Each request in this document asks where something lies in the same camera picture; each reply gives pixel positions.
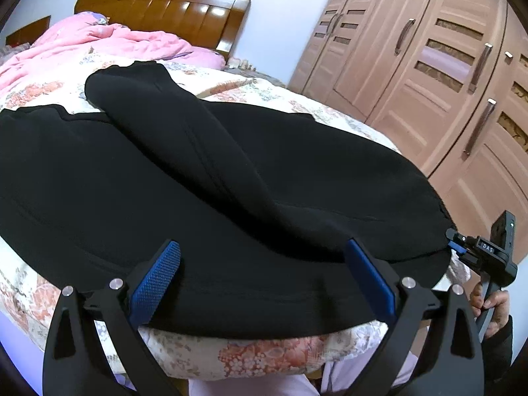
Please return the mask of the person right hand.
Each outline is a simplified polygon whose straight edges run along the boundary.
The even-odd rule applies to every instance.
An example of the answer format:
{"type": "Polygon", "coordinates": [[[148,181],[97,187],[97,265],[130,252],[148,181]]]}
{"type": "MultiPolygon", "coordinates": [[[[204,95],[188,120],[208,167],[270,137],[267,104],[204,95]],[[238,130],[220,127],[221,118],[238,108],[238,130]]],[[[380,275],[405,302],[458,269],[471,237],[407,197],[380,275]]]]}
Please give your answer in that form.
{"type": "Polygon", "coordinates": [[[470,294],[470,305],[475,317],[479,317],[484,310],[493,310],[484,338],[493,337],[504,328],[509,321],[510,296],[507,290],[497,290],[487,298],[483,297],[482,284],[477,283],[470,294]]]}

